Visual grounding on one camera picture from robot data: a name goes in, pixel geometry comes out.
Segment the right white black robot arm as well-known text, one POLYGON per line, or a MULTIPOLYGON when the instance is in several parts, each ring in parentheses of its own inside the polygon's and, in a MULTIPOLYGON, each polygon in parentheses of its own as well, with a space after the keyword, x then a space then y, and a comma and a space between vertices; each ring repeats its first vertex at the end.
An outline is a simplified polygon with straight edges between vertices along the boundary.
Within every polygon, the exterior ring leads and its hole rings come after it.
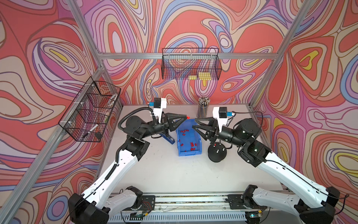
POLYGON ((248 164, 258 168, 288 187, 292 194, 283 194, 249 185, 242 194, 239 205, 275 208, 299 217, 305 224, 330 224, 336 215, 335 206, 340 191, 324 187, 292 168, 269 147, 256 139, 261 128, 253 119, 243 119, 235 128, 219 125, 216 118, 196 119, 193 129, 214 145, 220 141, 238 147, 238 155, 248 164))

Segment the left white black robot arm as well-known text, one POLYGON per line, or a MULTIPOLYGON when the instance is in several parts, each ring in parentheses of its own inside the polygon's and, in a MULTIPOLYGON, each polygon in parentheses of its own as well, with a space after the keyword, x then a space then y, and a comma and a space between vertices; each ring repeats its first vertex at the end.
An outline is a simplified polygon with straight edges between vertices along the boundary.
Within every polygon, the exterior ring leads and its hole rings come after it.
POLYGON ((188 116, 162 113, 156 117, 153 109, 147 108, 152 120, 145 122, 136 114, 145 107, 136 109, 118 122, 118 128, 126 133, 125 142, 117 149, 111 166, 83 193, 74 193, 68 199, 68 220, 74 224, 106 224, 114 215, 125 209, 138 209, 143 202, 143 192, 136 187, 127 187, 122 193, 111 197, 112 192, 126 173, 144 156, 150 143, 146 137, 175 131, 188 116))

